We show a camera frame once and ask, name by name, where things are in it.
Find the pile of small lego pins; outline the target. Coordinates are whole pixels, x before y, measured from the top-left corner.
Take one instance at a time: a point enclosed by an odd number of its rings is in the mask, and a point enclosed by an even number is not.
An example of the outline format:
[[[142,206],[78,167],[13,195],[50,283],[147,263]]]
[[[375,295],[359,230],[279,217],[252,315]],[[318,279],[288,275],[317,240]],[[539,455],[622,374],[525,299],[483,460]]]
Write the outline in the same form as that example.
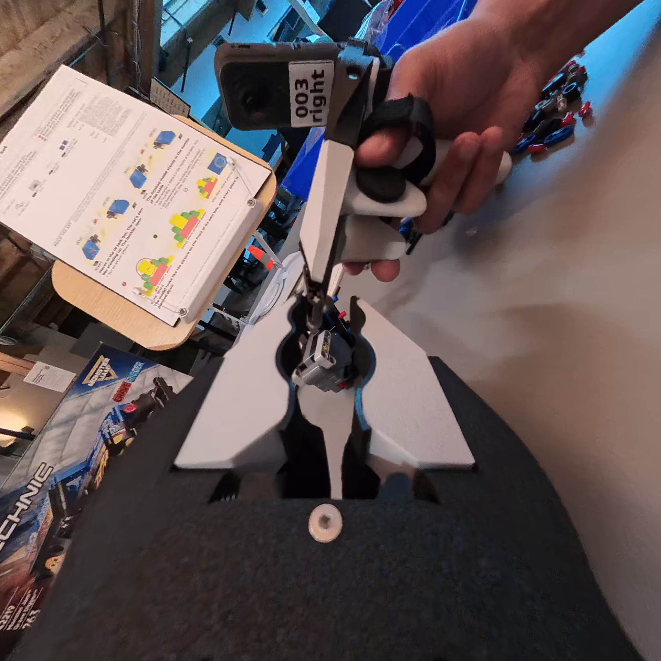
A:
[[[569,142],[577,123],[593,115],[593,105],[585,95],[588,80],[586,66],[575,58],[549,78],[510,151],[511,156],[540,156]]]

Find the white paper note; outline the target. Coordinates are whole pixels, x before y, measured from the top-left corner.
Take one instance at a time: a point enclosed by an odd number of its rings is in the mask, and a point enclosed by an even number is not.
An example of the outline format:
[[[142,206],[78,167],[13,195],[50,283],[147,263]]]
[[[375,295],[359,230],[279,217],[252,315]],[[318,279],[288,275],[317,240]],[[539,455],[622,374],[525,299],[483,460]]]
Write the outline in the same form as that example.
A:
[[[66,392],[77,377],[76,373],[43,361],[33,363],[23,382],[54,392]]]

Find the white document stand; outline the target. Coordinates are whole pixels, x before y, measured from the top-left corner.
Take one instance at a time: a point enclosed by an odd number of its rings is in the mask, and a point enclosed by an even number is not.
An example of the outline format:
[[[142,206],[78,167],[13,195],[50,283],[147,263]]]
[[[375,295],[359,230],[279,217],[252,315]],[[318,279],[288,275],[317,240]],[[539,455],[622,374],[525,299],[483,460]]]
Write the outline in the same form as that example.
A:
[[[274,307],[283,304],[301,286],[304,259],[296,229],[286,238],[284,246],[276,253],[276,258],[277,261],[269,270],[269,275],[250,310],[247,318],[250,326],[267,316]]]

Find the blue plastic bin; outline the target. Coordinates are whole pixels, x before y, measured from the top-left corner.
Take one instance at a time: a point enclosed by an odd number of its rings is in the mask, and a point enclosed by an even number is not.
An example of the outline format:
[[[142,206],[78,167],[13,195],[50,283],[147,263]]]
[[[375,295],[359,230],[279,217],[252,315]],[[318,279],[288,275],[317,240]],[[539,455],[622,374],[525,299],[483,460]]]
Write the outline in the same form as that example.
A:
[[[415,45],[442,29],[467,18],[476,1],[403,1],[389,16],[393,1],[384,1],[364,19],[358,36],[365,37],[382,55],[397,61]],[[282,186],[291,194],[307,200],[324,129],[312,128],[309,136],[283,179]]]

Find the lego set box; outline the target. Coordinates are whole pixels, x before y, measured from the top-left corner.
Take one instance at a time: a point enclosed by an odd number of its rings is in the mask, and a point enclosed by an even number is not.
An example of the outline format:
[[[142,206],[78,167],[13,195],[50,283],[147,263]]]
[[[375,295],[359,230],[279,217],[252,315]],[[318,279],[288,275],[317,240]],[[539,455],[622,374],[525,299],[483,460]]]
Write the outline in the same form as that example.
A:
[[[1,487],[1,647],[35,622],[83,507],[192,376],[100,344]]]

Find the laminated instruction sheet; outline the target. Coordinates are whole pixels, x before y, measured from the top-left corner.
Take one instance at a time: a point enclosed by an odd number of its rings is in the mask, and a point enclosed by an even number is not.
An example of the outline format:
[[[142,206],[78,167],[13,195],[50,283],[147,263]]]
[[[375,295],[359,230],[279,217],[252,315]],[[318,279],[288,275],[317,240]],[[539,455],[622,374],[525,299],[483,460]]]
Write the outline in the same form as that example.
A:
[[[61,65],[1,142],[1,223],[176,327],[244,249],[271,174]]]

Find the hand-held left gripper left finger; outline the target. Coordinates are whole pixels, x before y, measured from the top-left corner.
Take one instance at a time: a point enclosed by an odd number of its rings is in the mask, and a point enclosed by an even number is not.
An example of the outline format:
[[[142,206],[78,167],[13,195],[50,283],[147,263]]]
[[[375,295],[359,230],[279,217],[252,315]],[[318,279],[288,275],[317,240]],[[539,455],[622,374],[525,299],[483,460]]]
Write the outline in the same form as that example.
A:
[[[178,469],[277,471],[286,461],[281,430],[294,386],[282,349],[300,302],[272,309],[227,352],[175,458]]]

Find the partly built lego truck chassis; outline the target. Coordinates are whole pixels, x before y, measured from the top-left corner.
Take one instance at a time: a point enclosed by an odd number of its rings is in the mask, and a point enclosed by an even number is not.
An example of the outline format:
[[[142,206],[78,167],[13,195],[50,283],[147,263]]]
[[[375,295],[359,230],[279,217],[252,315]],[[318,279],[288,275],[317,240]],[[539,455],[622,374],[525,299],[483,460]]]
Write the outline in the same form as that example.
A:
[[[338,298],[333,296],[317,331],[306,331],[299,336],[302,359],[292,375],[298,387],[342,392],[351,388],[358,375],[354,363],[356,337],[350,330],[347,312],[337,307]]]

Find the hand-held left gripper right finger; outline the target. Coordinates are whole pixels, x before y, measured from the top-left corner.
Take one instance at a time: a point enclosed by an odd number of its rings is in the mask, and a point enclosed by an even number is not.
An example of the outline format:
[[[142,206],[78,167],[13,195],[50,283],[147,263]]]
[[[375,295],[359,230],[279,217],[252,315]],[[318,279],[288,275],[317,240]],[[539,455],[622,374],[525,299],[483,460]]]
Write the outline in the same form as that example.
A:
[[[356,339],[350,441],[363,463],[390,469],[470,470],[475,459],[427,353],[353,296]]]

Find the person's right forearm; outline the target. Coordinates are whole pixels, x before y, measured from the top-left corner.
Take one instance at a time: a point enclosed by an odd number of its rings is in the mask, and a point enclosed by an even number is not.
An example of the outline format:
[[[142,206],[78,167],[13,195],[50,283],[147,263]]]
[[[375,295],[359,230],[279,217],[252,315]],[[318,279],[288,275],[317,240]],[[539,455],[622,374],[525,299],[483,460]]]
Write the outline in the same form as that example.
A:
[[[519,52],[538,62],[564,62],[639,4],[640,1],[530,1],[516,24]]]

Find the person's right hand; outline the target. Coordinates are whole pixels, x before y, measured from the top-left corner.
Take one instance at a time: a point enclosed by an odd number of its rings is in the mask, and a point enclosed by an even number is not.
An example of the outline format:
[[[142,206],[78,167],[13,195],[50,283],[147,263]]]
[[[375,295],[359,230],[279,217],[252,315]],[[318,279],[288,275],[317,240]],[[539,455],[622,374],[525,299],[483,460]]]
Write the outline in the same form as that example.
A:
[[[415,221],[435,233],[473,213],[495,186],[548,78],[591,40],[589,1],[480,1],[471,16],[406,52],[388,98],[422,98],[451,142]]]

